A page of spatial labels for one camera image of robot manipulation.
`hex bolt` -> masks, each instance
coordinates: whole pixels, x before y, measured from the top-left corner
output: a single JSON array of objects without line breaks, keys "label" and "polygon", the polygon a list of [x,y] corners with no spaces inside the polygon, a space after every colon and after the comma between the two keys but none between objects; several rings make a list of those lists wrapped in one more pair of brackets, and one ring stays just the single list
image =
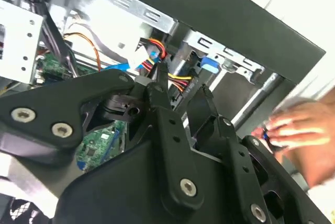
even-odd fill
[{"label": "hex bolt", "polygon": [[14,109],[10,115],[13,120],[21,123],[28,123],[36,118],[36,113],[33,110],[23,107]]},{"label": "hex bolt", "polygon": [[52,133],[60,138],[67,138],[72,135],[73,129],[66,123],[56,123],[51,127]]},{"label": "hex bolt", "polygon": [[260,208],[259,205],[252,204],[250,206],[250,209],[251,209],[252,215],[254,215],[257,220],[259,220],[262,223],[266,222],[266,215],[265,215],[263,209]]},{"label": "hex bolt", "polygon": [[125,76],[123,76],[123,75],[119,75],[119,79],[121,79],[121,80],[124,81],[124,82],[127,82],[127,81],[128,81],[127,77],[125,77]]},{"label": "hex bolt", "polygon": [[256,145],[256,146],[259,146],[259,145],[260,145],[260,143],[259,143],[258,140],[256,140],[256,139],[252,139],[251,141],[252,141],[252,143],[253,143],[254,145]]},{"label": "hex bolt", "polygon": [[189,197],[194,197],[197,193],[196,186],[191,180],[187,178],[184,178],[180,181],[180,188],[182,189],[184,194],[186,194]]},{"label": "hex bolt", "polygon": [[226,118],[223,118],[223,121],[225,122],[225,124],[226,124],[227,126],[230,126],[230,125],[231,125],[231,122],[229,122],[229,120],[228,120],[228,119],[226,119]]}]

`hand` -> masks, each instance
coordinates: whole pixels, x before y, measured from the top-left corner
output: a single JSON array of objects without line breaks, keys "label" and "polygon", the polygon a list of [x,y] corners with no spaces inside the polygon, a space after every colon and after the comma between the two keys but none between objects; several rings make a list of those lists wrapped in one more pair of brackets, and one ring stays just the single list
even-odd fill
[{"label": "hand", "polygon": [[335,111],[321,102],[304,103],[270,117],[270,142],[289,149],[326,144],[335,138]]},{"label": "hand", "polygon": [[[265,139],[263,139],[263,128],[261,127],[257,127],[252,133],[251,135],[253,135],[254,137],[258,138],[259,141],[268,149],[269,152],[273,153],[269,146],[267,145],[267,142],[265,141]],[[283,161],[283,155],[285,154],[285,152],[287,151],[287,149],[283,149],[279,152],[273,153],[274,157],[278,160],[279,163],[282,163]]]}]

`black panel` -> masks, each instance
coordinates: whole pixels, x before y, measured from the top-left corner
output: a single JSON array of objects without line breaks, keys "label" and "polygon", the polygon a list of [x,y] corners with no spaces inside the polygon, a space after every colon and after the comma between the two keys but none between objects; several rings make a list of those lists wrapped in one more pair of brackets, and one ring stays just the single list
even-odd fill
[{"label": "black panel", "polygon": [[[256,173],[269,173],[262,182],[276,187],[280,193],[281,206],[268,208],[272,214],[284,217],[287,224],[329,223],[308,196],[299,188],[279,163],[260,146],[261,152],[248,146],[256,154],[258,166],[266,170]],[[229,207],[232,199],[228,197],[227,164],[221,164],[201,154],[192,152],[192,160],[199,173],[199,182],[205,195],[201,208],[188,218],[177,219],[165,209],[160,198],[159,175],[155,167],[155,151],[150,141],[139,144],[132,150],[104,163],[98,168],[76,179],[64,191],[58,201],[53,224],[103,224],[103,223],[208,223],[230,224],[234,222]],[[260,223],[256,219],[249,223]]]},{"label": "black panel", "polygon": [[300,82],[324,51],[250,0],[141,0]]}]

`black cable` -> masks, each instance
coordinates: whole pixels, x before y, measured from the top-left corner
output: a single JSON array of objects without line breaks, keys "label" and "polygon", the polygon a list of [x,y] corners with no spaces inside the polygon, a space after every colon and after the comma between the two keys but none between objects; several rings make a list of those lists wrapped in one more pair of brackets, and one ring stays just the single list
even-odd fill
[{"label": "black cable", "polygon": [[61,65],[70,71],[73,76],[77,76],[76,59],[73,54],[70,54],[68,46],[50,16],[47,0],[28,0],[28,2],[32,12],[44,17],[42,39],[46,47],[54,54]]}]

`black mounting arm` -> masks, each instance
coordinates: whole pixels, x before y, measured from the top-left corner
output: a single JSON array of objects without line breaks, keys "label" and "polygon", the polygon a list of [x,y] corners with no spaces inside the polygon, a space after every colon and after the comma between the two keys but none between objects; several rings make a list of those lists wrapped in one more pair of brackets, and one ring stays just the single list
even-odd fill
[{"label": "black mounting arm", "polygon": [[205,86],[187,112],[202,153],[191,150],[164,70],[147,86],[108,70],[0,98],[0,150],[47,165],[70,162],[88,132],[130,124],[127,151],[72,182],[54,223],[328,223],[265,147],[241,144]]}]

